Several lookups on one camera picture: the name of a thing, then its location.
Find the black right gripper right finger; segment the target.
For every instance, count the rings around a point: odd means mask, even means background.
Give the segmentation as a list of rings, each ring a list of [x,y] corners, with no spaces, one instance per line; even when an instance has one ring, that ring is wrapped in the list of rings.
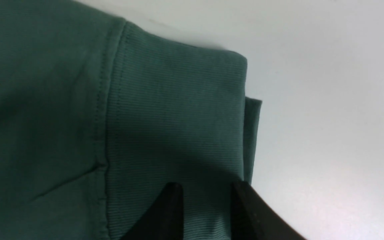
[[[246,181],[231,184],[232,240],[303,240]]]

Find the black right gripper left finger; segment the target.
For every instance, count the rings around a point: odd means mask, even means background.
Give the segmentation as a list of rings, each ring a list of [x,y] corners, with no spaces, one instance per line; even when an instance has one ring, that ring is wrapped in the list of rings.
[[[158,197],[121,237],[122,240],[183,240],[183,187],[169,182]]]

